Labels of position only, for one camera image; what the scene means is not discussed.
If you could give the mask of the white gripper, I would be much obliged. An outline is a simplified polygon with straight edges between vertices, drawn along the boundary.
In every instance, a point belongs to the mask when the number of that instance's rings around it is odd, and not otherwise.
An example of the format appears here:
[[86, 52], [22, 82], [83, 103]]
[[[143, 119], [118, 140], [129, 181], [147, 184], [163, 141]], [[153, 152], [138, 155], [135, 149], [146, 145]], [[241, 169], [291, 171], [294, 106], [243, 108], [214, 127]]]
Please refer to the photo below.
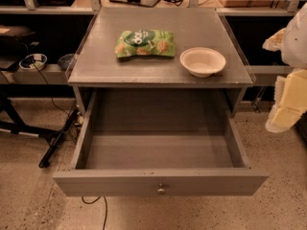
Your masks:
[[307, 111], [307, 3], [285, 29], [265, 40], [262, 48], [281, 51], [282, 60], [295, 69], [287, 77], [276, 78], [274, 105], [265, 124], [266, 130], [289, 130]]

